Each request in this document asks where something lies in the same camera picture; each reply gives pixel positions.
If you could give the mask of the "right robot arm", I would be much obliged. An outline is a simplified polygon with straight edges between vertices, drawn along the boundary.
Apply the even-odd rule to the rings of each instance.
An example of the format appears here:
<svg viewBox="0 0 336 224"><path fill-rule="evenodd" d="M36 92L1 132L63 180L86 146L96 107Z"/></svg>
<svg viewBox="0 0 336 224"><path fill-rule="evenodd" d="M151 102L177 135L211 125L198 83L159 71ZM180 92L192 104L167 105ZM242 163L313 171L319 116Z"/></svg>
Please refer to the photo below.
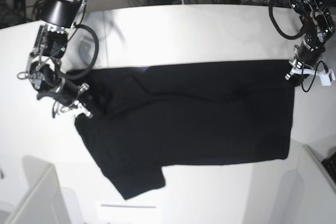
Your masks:
<svg viewBox="0 0 336 224"><path fill-rule="evenodd" d="M46 0L39 14L44 22L30 52L26 69L17 74L19 80L28 80L37 91L37 99L52 98L52 116L72 112L92 118L99 113L91 95L89 84L76 82L85 77L95 66L99 53L99 39L95 31L82 22L77 22L79 12L86 9L87 0ZM77 74L61 71L61 59L72 39L67 30L83 29L93 38L95 50L88 67Z"/></svg>

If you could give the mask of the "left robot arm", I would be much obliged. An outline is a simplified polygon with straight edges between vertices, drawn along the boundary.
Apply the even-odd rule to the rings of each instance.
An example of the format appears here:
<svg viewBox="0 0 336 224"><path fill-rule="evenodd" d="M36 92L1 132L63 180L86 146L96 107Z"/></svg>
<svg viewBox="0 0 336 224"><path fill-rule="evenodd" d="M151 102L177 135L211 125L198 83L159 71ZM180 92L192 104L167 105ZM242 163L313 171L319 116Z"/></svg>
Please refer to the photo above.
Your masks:
<svg viewBox="0 0 336 224"><path fill-rule="evenodd" d="M304 92L304 80L312 76L312 81L319 78L323 86L330 86L335 81L334 71L321 60L325 52L326 42L335 34L335 22L329 8L322 0L288 0L289 4L300 18L302 27L296 35L288 35L281 30L274 17L274 3L270 0L268 12L270 20L278 34L287 40L302 38L300 45L295 45L295 56L289 61L291 70L285 79L300 85Z"/></svg>

